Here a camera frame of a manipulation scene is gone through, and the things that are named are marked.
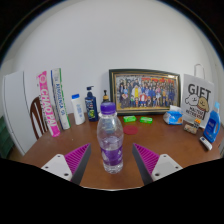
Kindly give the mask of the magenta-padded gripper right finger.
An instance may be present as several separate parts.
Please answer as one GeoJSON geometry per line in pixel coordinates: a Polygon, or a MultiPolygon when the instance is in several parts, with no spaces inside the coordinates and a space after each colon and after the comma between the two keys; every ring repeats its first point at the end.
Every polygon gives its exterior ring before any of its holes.
{"type": "Polygon", "coordinates": [[[136,143],[133,144],[132,153],[145,185],[182,169],[168,154],[158,155],[136,143]]]}

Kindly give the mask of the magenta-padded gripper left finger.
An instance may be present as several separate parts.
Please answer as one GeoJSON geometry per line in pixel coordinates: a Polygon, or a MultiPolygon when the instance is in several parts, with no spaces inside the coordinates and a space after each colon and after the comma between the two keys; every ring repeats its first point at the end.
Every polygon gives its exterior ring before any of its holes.
{"type": "Polygon", "coordinates": [[[85,144],[66,155],[56,154],[42,169],[79,185],[91,155],[91,145],[85,144]]]}

